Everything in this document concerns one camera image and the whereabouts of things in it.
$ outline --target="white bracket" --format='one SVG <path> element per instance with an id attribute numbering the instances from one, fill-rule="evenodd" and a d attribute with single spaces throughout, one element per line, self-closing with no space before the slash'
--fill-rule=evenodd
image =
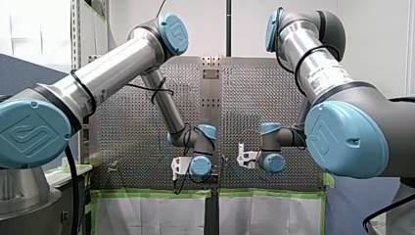
<path id="1" fill-rule="evenodd" d="M 173 171 L 173 181 L 177 180 L 177 175 L 184 175 L 189 168 L 192 157 L 177 157 L 171 161 L 171 170 Z"/>
<path id="2" fill-rule="evenodd" d="M 257 168 L 256 159 L 260 152 L 244 152 L 244 143 L 239 143 L 238 165 L 244 168 Z"/>

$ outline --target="black cable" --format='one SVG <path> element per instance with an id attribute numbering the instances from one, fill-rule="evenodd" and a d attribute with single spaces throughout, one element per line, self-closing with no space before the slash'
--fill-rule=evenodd
<path id="1" fill-rule="evenodd" d="M 144 86 L 140 86 L 140 85 L 135 85 L 135 84 L 126 84 L 126 86 L 131 86 L 131 87 L 135 87 L 135 88 L 139 88 L 139 89 L 143 89 L 143 90 L 148 90 L 148 91 L 154 91 L 154 93 L 152 95 L 152 98 L 151 98 L 151 102 L 154 105 L 155 104 L 156 95 L 159 92 L 165 91 L 165 92 L 170 93 L 171 96 L 174 95 L 174 91 L 173 90 L 170 90 L 170 89 L 162 89 L 162 87 L 164 86 L 165 80 L 166 80 L 166 78 L 164 77 L 162 79 L 162 81 L 160 82 L 158 88 L 148 88 L 148 87 L 144 87 Z"/>
<path id="2" fill-rule="evenodd" d="M 10 99 L 12 96 L 9 95 L 0 95 L 0 103 L 2 103 L 3 101 L 6 101 L 8 99 Z"/>
<path id="3" fill-rule="evenodd" d="M 398 97 L 389 99 L 391 102 L 413 102 L 415 103 L 415 97 Z"/>
<path id="4" fill-rule="evenodd" d="M 72 155 L 72 151 L 70 150 L 70 146 L 67 145 L 65 148 L 65 154 L 67 155 L 69 170 L 70 170 L 70 181 L 72 183 L 72 199 L 73 199 L 73 216 L 72 216 L 72 228 L 71 228 L 71 235 L 78 234 L 78 217 L 79 217 L 79 185 L 77 180 L 77 172 L 76 172 L 76 165 L 75 160 Z"/>
<path id="5" fill-rule="evenodd" d="M 183 134 L 183 143 L 184 143 L 183 157 L 186 157 L 186 155 L 189 153 L 189 150 L 190 150 L 189 143 L 190 143 L 190 139 L 191 139 L 191 135 L 192 135 L 192 126 L 190 125 L 190 123 L 186 122 L 185 123 L 185 127 L 186 126 L 188 127 L 188 129 Z M 203 131 L 201 131 L 197 126 L 193 127 L 193 130 L 197 130 L 200 133 L 202 133 L 205 136 L 205 138 L 209 141 L 212 149 L 215 150 L 214 142 Z M 192 176 L 191 176 L 191 174 L 190 174 L 190 164 L 189 164 L 187 166 L 186 173 L 183 176 L 183 180 L 181 182 L 181 186 L 180 186 L 180 189 L 178 191 L 176 191 L 177 181 L 176 180 L 173 181 L 173 192 L 174 192 L 175 195 L 179 195 L 181 193 L 181 191 L 183 190 L 184 183 L 186 181 L 187 176 L 189 176 L 189 179 L 193 183 L 201 184 L 201 183 L 205 183 L 206 181 L 208 181 L 210 179 L 210 177 L 211 177 L 211 171 L 209 172 L 209 175 L 206 178 L 204 178 L 201 181 L 197 181 L 197 180 L 193 179 Z"/>
<path id="6" fill-rule="evenodd" d="M 86 118 L 91 117 L 95 114 L 97 111 L 97 102 L 95 101 L 95 97 L 92 94 L 91 90 L 79 79 L 79 77 L 75 74 L 76 70 L 71 70 L 70 75 L 73 77 L 73 79 L 76 80 L 76 82 L 85 90 L 85 92 L 88 94 L 89 99 L 91 100 L 91 112 L 86 116 Z"/>
<path id="7" fill-rule="evenodd" d="M 407 204 L 407 203 L 409 203 L 409 202 L 411 202 L 413 200 L 415 200 L 415 194 L 414 195 L 411 195 L 411 196 L 409 196 L 407 198 L 404 198 L 404 199 L 402 199 L 400 201 L 397 201 L 395 203 L 392 203 L 389 206 L 387 206 L 385 208 L 382 208 L 382 209 L 380 209 L 380 210 L 378 210 L 378 211 L 370 214 L 365 219 L 363 219 L 363 228 L 364 228 L 364 230 L 366 232 L 368 232 L 369 229 L 367 227 L 367 224 L 370 222 L 370 220 L 372 220 L 372 218 L 375 218 L 375 217 L 377 217 L 378 215 L 380 215 L 380 214 L 382 214 L 384 212 L 391 211 L 391 210 L 393 210 L 393 209 L 395 209 L 397 207 L 400 207 L 400 206 L 402 206 L 404 204 Z"/>
<path id="8" fill-rule="evenodd" d="M 192 126 L 188 122 L 184 123 L 184 126 L 188 127 L 186 132 L 183 134 L 183 144 L 184 144 L 183 157 L 186 157 L 186 155 L 190 151 L 189 143 L 190 143 L 190 138 L 192 136 Z"/>
<path id="9" fill-rule="evenodd" d="M 281 14 L 284 12 L 284 8 L 279 7 L 277 10 L 277 20 L 276 20 L 276 29 L 275 29 L 275 56 L 277 57 L 277 62 L 278 65 L 280 65 L 280 67 L 282 69 L 284 69 L 284 71 L 287 71 L 289 73 L 293 73 L 292 70 L 288 69 L 287 67 L 285 67 L 282 62 L 280 57 L 278 56 L 278 37 L 280 36 L 280 18 L 281 18 Z"/>
<path id="10" fill-rule="evenodd" d="M 186 155 L 190 151 L 189 143 L 190 143 L 190 138 L 191 138 L 191 135 L 192 135 L 192 126 L 188 122 L 184 123 L 184 125 L 185 125 L 185 128 L 187 127 L 187 130 L 183 134 L 183 143 L 184 143 L 183 157 L 186 157 Z M 190 169 L 190 164 L 187 166 L 186 173 L 183 176 L 181 186 L 180 186 L 180 189 L 178 191 L 176 190 L 177 180 L 173 181 L 173 193 L 175 195 L 179 195 L 181 193 L 181 191 L 183 190 L 184 183 L 186 181 L 187 175 L 189 174 L 189 169 Z"/>
<path id="11" fill-rule="evenodd" d="M 296 65 L 296 69 L 295 69 L 295 72 L 294 72 L 294 79 L 295 79 L 295 81 L 296 81 L 296 87 L 297 87 L 297 89 L 299 90 L 299 92 L 303 95 L 303 96 L 305 96 L 306 97 L 306 95 L 305 95 L 305 92 L 304 92 L 304 90 L 302 89 L 302 87 L 300 86 L 300 79 L 299 79 L 299 72 L 300 72 L 300 67 L 301 67 L 301 64 L 302 64 L 302 62 L 304 62 L 305 61 L 305 59 L 307 59 L 307 57 L 309 56 L 309 55 L 311 55 L 312 53 L 314 53 L 314 52 L 316 52 L 317 50 L 319 50 L 319 49 L 322 49 L 322 48 L 327 48 L 327 49 L 332 49 L 332 50 L 334 50 L 335 52 L 336 52 L 336 56 L 337 56 L 337 58 L 336 58 L 336 60 L 337 61 L 339 61 L 340 60 L 340 51 L 335 47 L 335 46 L 332 46 L 332 45 L 329 45 L 329 44 L 322 44 L 322 45 L 319 45 L 319 46 L 316 46 L 316 47 L 314 47 L 314 48 L 311 48 L 311 49 L 309 49 L 308 51 L 306 51 L 301 57 L 300 57 L 300 59 L 299 59 L 299 61 L 297 62 L 297 65 Z"/>
<path id="12" fill-rule="evenodd" d="M 159 11 L 156 14 L 156 18 L 160 15 L 160 12 L 161 12 L 162 6 L 164 6 L 164 3 L 165 3 L 165 0 L 162 0 L 161 5 L 159 7 Z"/>

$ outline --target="light blue joint cap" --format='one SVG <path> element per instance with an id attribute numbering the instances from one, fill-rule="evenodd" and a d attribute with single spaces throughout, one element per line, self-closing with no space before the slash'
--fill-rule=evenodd
<path id="1" fill-rule="evenodd" d="M 216 127 L 207 124 L 200 124 L 198 128 L 210 139 L 216 139 Z"/>
<path id="2" fill-rule="evenodd" d="M 263 169 L 270 173 L 281 172 L 286 166 L 285 158 L 280 154 L 270 154 L 263 160 Z"/>
<path id="3" fill-rule="evenodd" d="M 281 129 L 283 125 L 280 122 L 266 122 L 260 126 L 260 134 L 266 135 Z"/>
<path id="4" fill-rule="evenodd" d="M 169 145 L 173 145 L 173 140 L 171 139 L 171 135 L 168 132 L 167 132 L 167 142 Z"/>
<path id="5" fill-rule="evenodd" d="M 326 101 L 305 120 L 311 157 L 327 171 L 353 178 L 380 175 L 388 165 L 388 142 L 378 124 L 355 106 Z"/>
<path id="6" fill-rule="evenodd" d="M 277 30 L 277 11 L 273 12 L 268 19 L 265 35 L 265 49 L 267 52 L 275 52 L 275 31 Z"/>
<path id="7" fill-rule="evenodd" d="M 186 26 L 174 14 L 163 14 L 159 17 L 161 38 L 168 51 L 174 56 L 186 52 L 189 46 L 189 36 Z"/>
<path id="8" fill-rule="evenodd" d="M 210 171 L 210 159 L 205 156 L 197 156 L 192 159 L 192 162 L 190 163 L 190 172 L 192 172 L 192 174 L 200 177 L 206 177 L 209 175 Z"/>
<path id="9" fill-rule="evenodd" d="M 0 120 L 0 166 L 6 168 L 45 165 L 58 157 L 70 140 L 68 118 L 50 103 L 2 103 Z"/>

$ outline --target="metal pole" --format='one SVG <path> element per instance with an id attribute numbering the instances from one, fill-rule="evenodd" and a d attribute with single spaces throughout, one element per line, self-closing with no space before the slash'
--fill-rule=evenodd
<path id="1" fill-rule="evenodd" d="M 232 0 L 226 0 L 226 57 L 232 53 Z"/>

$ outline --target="perforated metal panel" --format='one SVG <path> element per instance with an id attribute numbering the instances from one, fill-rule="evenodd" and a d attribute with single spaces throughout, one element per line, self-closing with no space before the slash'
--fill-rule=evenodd
<path id="1" fill-rule="evenodd" d="M 201 108 L 207 107 L 207 101 L 202 102 L 203 89 L 215 93 L 217 102 L 220 101 L 215 107 L 220 105 L 221 110 L 216 147 L 220 159 L 226 160 L 219 163 L 223 165 L 219 171 L 220 186 L 318 190 L 322 185 L 321 172 L 305 150 L 284 148 L 288 167 L 275 175 L 241 168 L 236 162 L 240 140 L 246 150 L 260 148 L 259 133 L 255 131 L 259 131 L 261 123 L 294 123 L 301 95 L 293 77 L 278 69 L 274 59 L 221 58 L 222 86 L 206 88 L 203 68 L 201 58 L 180 57 L 161 70 L 167 77 L 166 84 L 174 90 L 174 99 L 185 121 L 193 125 L 200 119 L 207 121 L 207 117 L 200 117 Z M 142 85 L 141 78 L 134 83 Z M 166 130 L 150 102 L 151 95 L 152 92 L 125 87 L 99 107 L 91 120 L 91 162 L 102 162 L 92 178 L 94 188 L 172 188 L 171 158 L 182 156 L 183 150 L 167 145 Z M 248 129 L 253 131 L 242 136 Z M 117 171 L 108 171 L 115 162 Z"/>
<path id="2" fill-rule="evenodd" d="M 200 116 L 200 58 L 175 58 L 161 67 L 166 85 L 184 121 L 192 125 Z M 140 77 L 132 83 L 143 85 Z M 167 131 L 156 106 L 153 92 L 124 87 L 97 110 L 91 120 L 94 188 L 172 188 L 171 159 L 183 155 L 181 148 L 166 142 Z M 117 170 L 109 171 L 117 163 Z"/>
<path id="3" fill-rule="evenodd" d="M 279 121 L 286 126 L 295 123 L 302 97 L 293 76 L 276 64 L 274 59 L 221 61 L 220 155 L 225 160 L 221 187 L 316 190 L 322 185 L 320 169 L 306 150 L 283 148 L 287 168 L 279 174 L 244 169 L 235 161 L 239 141 L 244 141 L 246 151 L 260 148 L 259 129 L 263 122 Z"/>

